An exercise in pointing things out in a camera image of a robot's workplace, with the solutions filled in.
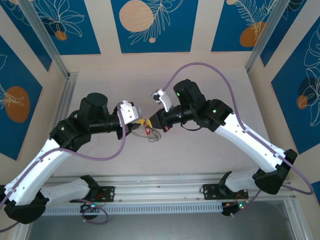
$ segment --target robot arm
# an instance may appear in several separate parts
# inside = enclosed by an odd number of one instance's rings
[[[290,170],[290,167],[278,156],[282,156],[293,164],[297,157],[293,150],[284,151],[274,146],[242,122],[245,127],[243,130],[233,110],[218,99],[206,100],[195,82],[189,79],[180,81],[173,87],[173,90],[180,105],[157,111],[150,118],[153,128],[167,132],[174,124],[185,124],[193,120],[200,127],[207,128],[230,140],[259,165],[259,168],[255,169],[226,173],[223,184],[229,191],[238,192],[242,189],[258,187],[269,194],[278,193]],[[248,132],[270,146],[276,153],[270,152]]]
[[[7,215],[23,224],[39,218],[46,208],[74,199],[83,199],[92,194],[99,185],[86,175],[73,182],[42,187],[53,172],[72,154],[65,151],[54,151],[40,159],[44,153],[64,148],[76,152],[83,144],[90,141],[92,134],[116,132],[122,138],[122,124],[117,108],[109,114],[108,99],[100,93],[90,93],[81,100],[80,108],[70,117],[60,121],[49,134],[49,139],[30,164],[13,181],[0,189],[0,200],[10,192],[4,208]],[[139,127],[135,124],[141,118],[141,112],[133,103],[123,101],[120,110],[126,127],[126,134]],[[36,164],[22,179],[16,189],[17,181],[30,166]]]

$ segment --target white floral line drawing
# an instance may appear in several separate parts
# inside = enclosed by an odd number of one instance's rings
[[[320,124],[320,25],[310,39],[304,65],[308,87],[299,96],[297,104],[300,109],[310,107],[310,126],[315,127]]]
[[[5,66],[7,57],[8,56],[6,56],[6,55],[0,54],[0,70]],[[21,102],[23,99],[24,99],[24,97],[14,97],[14,96],[8,94],[0,84],[0,106],[1,106],[1,109],[3,109],[6,105],[10,106],[10,104],[17,104],[17,105],[23,106],[24,103]]]
[[[298,1],[290,1],[288,6],[286,7],[284,13],[282,14],[282,17],[287,20],[288,19],[288,15],[289,12],[293,11],[299,11],[299,9],[301,8],[301,6],[303,5],[305,0],[298,0]]]
[[[258,8],[256,0],[226,0],[227,4],[238,7],[240,16],[245,19],[249,27],[254,29],[256,40],[262,32],[262,23],[271,14],[278,1],[279,0],[269,0],[267,3],[267,0],[264,0],[262,7]],[[305,0],[299,0],[299,2],[290,1],[282,17],[287,20],[289,11],[298,11],[304,1]]]
[[[166,30],[166,25],[170,27],[171,20],[169,14],[177,10],[184,0],[173,7],[176,0],[130,0],[120,10],[120,21],[125,29],[132,34],[130,45],[140,40],[154,43],[158,36]]]
[[[2,0],[2,2],[14,17],[30,25],[18,5],[9,0]],[[33,0],[31,4],[50,35],[61,41],[67,39],[67,33],[82,37],[83,32],[77,24],[83,22],[85,16],[69,10],[69,0]]]

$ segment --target black mounting bracket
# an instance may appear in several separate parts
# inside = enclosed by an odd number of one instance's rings
[[[89,193],[83,200],[95,203],[113,203],[115,189],[116,187],[114,186],[99,186],[94,196]],[[82,201],[72,200],[70,203],[82,203]]]
[[[203,196],[204,200],[236,200],[237,195],[240,195],[244,199],[248,199],[249,195],[246,190],[241,190],[238,192],[230,191],[226,194],[220,192],[220,187],[218,184],[204,184],[203,188]]]

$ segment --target purple cable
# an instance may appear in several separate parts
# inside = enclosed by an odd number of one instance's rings
[[[103,225],[103,224],[106,224],[109,220],[109,215],[108,213],[106,212],[106,210],[104,210],[104,208],[98,204],[95,204],[94,202],[92,201],[88,201],[88,200],[84,200],[84,199],[76,199],[77,201],[80,201],[80,202],[83,202],[83,203],[89,203],[91,205],[95,205],[95,208],[98,208],[100,209],[106,216],[106,220],[105,221],[102,221],[102,222],[94,222],[94,221],[88,221],[87,219],[85,219],[85,212],[88,210],[88,209],[91,209],[91,207],[88,207],[86,208],[83,212],[82,212],[82,217],[83,217],[83,220],[88,223],[88,224],[93,224],[93,225]]]
[[[121,146],[119,148],[119,150],[113,154],[112,156],[109,156],[109,157],[104,157],[104,158],[99,158],[99,157],[92,157],[92,156],[86,156],[86,155],[83,155],[83,154],[80,154],[80,153],[76,153],[74,151],[71,151],[71,150],[68,150],[68,149],[65,149],[65,148],[54,148],[48,152],[46,152],[45,154],[43,154],[42,156],[39,157],[40,160],[44,159],[46,156],[48,156],[49,154],[53,153],[53,152],[56,152],[56,151],[61,151],[61,152],[67,152],[67,153],[70,153],[70,154],[73,154],[77,157],[80,157],[80,158],[84,158],[84,159],[88,159],[88,160],[93,160],[93,161],[108,161],[108,160],[111,160],[111,159],[114,159],[115,157],[117,157],[121,152],[122,150],[124,149],[124,146],[125,146],[125,142],[126,142],[126,125],[125,125],[125,121],[124,121],[124,118],[123,118],[123,115],[121,113],[121,108],[120,108],[120,105],[122,104],[122,102],[119,102],[117,105],[116,105],[116,108],[119,112],[119,117],[120,117],[120,122],[121,122],[121,125],[122,125],[122,141],[121,141]],[[13,185],[12,187],[12,190],[14,191],[18,186],[19,184],[21,183],[21,181],[26,177],[26,175],[38,164],[39,162],[38,161],[35,161],[25,172],[24,174],[19,178],[18,181],[16,181],[16,183]],[[4,206],[5,202],[7,201],[7,199],[11,196],[12,192],[9,192],[5,197],[4,199],[1,201],[0,203],[0,210],[2,209],[2,207]],[[82,201],[82,202],[88,202],[90,203],[89,201],[85,201],[85,200],[81,200],[81,199],[78,199],[79,201]],[[107,215],[107,220],[105,222],[102,222],[102,223],[93,223],[93,224],[105,224],[107,221],[108,221],[108,214],[107,212],[100,206],[97,205],[97,207],[102,210],[106,215]],[[0,233],[3,233],[3,232],[6,232],[10,229],[12,229],[13,227],[15,227],[19,222],[16,222],[14,223],[13,225],[5,228],[5,229],[0,229]]]
[[[48,156],[49,154],[52,154],[53,152],[56,152],[56,151],[66,152],[66,153],[75,155],[77,157],[88,159],[88,160],[92,160],[92,161],[108,161],[108,160],[116,158],[122,152],[122,150],[124,149],[125,142],[126,142],[126,125],[125,125],[124,117],[122,116],[122,113],[121,113],[121,108],[120,108],[121,104],[122,104],[122,102],[119,102],[116,105],[116,108],[118,110],[119,117],[120,117],[120,122],[121,122],[121,125],[122,125],[122,141],[121,141],[121,146],[120,146],[119,150],[115,154],[113,154],[112,156],[109,156],[109,157],[86,156],[86,155],[71,151],[69,149],[65,149],[65,148],[60,148],[59,147],[59,148],[54,148],[54,149],[51,149],[50,151],[47,151],[45,154],[43,154],[39,158],[42,160],[46,156]]]
[[[214,66],[211,66],[207,63],[204,63],[204,62],[192,62],[192,63],[188,63],[186,65],[183,65],[182,67],[180,67],[175,73],[174,75],[170,78],[170,80],[168,81],[168,83],[164,86],[164,88],[162,89],[163,91],[165,91],[169,85],[172,83],[172,81],[175,79],[175,77],[178,75],[178,73],[180,73],[183,69],[187,68],[187,67],[190,67],[190,66],[194,66],[194,65],[202,65],[202,66],[205,66],[205,67],[208,67],[212,70],[214,70],[216,73],[218,73],[222,79],[224,80],[224,82],[226,83],[226,85],[228,86],[228,89],[230,91],[230,94],[231,94],[231,98],[232,98],[232,102],[233,102],[233,106],[234,106],[234,112],[235,112],[235,116],[241,126],[241,128],[247,132],[251,137],[253,137],[255,140],[257,140],[260,144],[262,144],[264,147],[266,147],[270,152],[272,152],[274,155],[277,154],[277,152],[272,149],[270,146],[268,146],[266,143],[264,143],[262,140],[260,140],[257,136],[255,136],[252,132],[250,131],[247,131],[246,127],[244,126],[243,122],[241,121],[241,118],[240,118],[240,114],[239,114],[239,111],[238,111],[238,107],[237,107],[237,103],[236,103],[236,98],[235,98],[235,95],[234,95],[234,92],[231,88],[231,85],[228,81],[228,79],[222,74],[222,72],[220,72],[217,68],[215,68]],[[279,159],[281,159],[285,164],[287,164],[290,168],[292,168],[301,178],[302,180],[308,185],[308,187],[310,188],[310,191],[307,192],[307,191],[303,191],[303,190],[300,190],[300,189],[297,189],[295,187],[292,187],[292,186],[287,186],[287,185],[282,185],[282,187],[284,188],[287,188],[287,189],[290,189],[290,190],[293,190],[293,191],[296,191],[298,193],[301,193],[301,194],[305,194],[305,195],[313,195],[315,193],[315,190],[314,188],[312,187],[311,183],[309,182],[309,180],[299,171],[299,169],[297,169],[295,166],[293,166],[288,160],[286,160],[285,158],[283,158],[282,156],[278,155],[277,156]]]
[[[38,164],[38,161],[35,161],[25,172],[24,174],[22,174],[22,176],[18,179],[18,181],[16,181],[16,183],[13,185],[12,187],[12,191],[15,191],[16,188],[19,186],[19,184],[22,182],[22,180],[27,176],[27,174]],[[0,210],[2,209],[2,207],[4,206],[5,202],[7,201],[8,198],[10,198],[11,194],[13,193],[12,191],[10,191],[5,197],[4,199],[1,201],[0,203]],[[11,226],[8,226],[5,229],[0,229],[0,233],[4,233],[10,229],[12,229],[13,227],[15,227],[16,225],[18,225],[19,222],[15,222],[14,224],[12,224]]]

